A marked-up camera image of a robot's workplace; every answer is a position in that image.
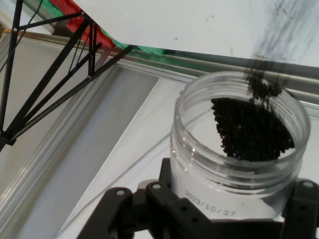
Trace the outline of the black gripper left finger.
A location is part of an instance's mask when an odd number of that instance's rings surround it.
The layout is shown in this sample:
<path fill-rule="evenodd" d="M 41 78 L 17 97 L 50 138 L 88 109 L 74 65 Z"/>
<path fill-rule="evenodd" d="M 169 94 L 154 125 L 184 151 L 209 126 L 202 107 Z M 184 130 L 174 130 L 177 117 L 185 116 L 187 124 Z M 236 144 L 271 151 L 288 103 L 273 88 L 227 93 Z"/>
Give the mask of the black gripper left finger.
<path fill-rule="evenodd" d="M 171 190 L 169 158 L 161 163 L 159 179 L 132 192 L 115 187 L 104 193 L 79 239 L 132 239 L 148 230 L 155 239 L 195 239 L 210 227 L 210 220 L 188 199 Z"/>

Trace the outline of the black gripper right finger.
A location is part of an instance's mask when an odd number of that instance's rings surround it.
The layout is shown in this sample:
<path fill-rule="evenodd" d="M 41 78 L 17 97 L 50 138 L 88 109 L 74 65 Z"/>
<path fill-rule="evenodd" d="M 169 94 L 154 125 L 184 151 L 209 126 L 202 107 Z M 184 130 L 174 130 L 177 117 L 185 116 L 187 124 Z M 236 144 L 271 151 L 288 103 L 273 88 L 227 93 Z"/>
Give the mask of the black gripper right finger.
<path fill-rule="evenodd" d="M 298 179 L 281 230 L 282 239 L 315 239 L 319 227 L 319 185 Z"/>

